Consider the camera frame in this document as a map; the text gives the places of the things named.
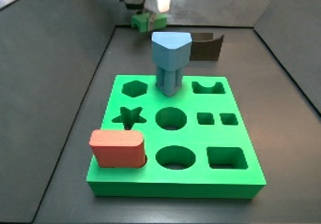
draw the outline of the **gray floor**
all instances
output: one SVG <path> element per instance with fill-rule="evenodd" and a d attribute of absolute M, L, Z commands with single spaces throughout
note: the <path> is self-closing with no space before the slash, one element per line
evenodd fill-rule
<path fill-rule="evenodd" d="M 151 35 L 118 28 L 98 69 L 36 223 L 321 222 L 321 121 L 251 29 L 168 28 L 225 34 L 217 63 L 192 62 L 187 75 L 226 76 L 267 185 L 253 201 L 95 198 L 85 183 L 88 139 L 99 128 L 118 74 L 152 74 Z"/>

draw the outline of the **blue block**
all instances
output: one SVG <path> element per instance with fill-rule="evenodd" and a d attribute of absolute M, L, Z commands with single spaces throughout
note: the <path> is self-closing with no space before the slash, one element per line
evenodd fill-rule
<path fill-rule="evenodd" d="M 166 71 L 175 71 L 190 61 L 191 34 L 174 32 L 154 32 L 152 62 Z"/>
<path fill-rule="evenodd" d="M 191 34 L 154 32 L 151 41 L 156 86 L 171 97 L 182 86 L 183 66 L 190 61 Z"/>

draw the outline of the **red block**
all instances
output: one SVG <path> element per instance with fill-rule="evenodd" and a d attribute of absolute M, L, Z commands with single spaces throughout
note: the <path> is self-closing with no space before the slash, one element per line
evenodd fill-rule
<path fill-rule="evenodd" d="M 100 168 L 140 168 L 146 164 L 144 137 L 136 130 L 95 130 L 89 147 Z"/>

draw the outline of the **shape sorter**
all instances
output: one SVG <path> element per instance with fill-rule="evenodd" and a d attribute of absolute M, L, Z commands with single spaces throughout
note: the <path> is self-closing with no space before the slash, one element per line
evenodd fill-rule
<path fill-rule="evenodd" d="M 146 164 L 100 168 L 92 156 L 96 196 L 251 199 L 266 184 L 223 77 L 184 76 L 166 97 L 155 76 L 116 76 L 102 129 L 142 132 Z"/>

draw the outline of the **small square hole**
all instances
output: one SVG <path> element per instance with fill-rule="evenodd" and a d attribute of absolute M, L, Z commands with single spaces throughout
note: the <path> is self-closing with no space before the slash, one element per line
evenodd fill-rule
<path fill-rule="evenodd" d="M 247 162 L 239 147 L 209 147 L 209 165 L 213 169 L 246 169 Z"/>
<path fill-rule="evenodd" d="M 209 112 L 199 112 L 196 114 L 196 121 L 199 125 L 214 125 L 213 114 Z"/>
<path fill-rule="evenodd" d="M 235 114 L 221 113 L 219 116 L 221 116 L 221 121 L 223 125 L 233 125 L 233 126 L 238 125 Z"/>

